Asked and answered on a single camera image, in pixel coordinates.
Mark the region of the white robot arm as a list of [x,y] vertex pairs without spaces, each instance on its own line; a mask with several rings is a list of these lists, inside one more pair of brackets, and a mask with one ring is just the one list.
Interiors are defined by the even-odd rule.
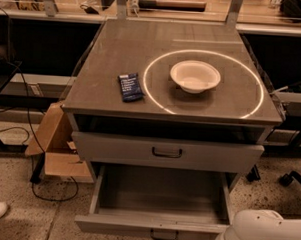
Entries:
[[274,210],[246,209],[215,240],[301,240],[301,220],[284,219]]

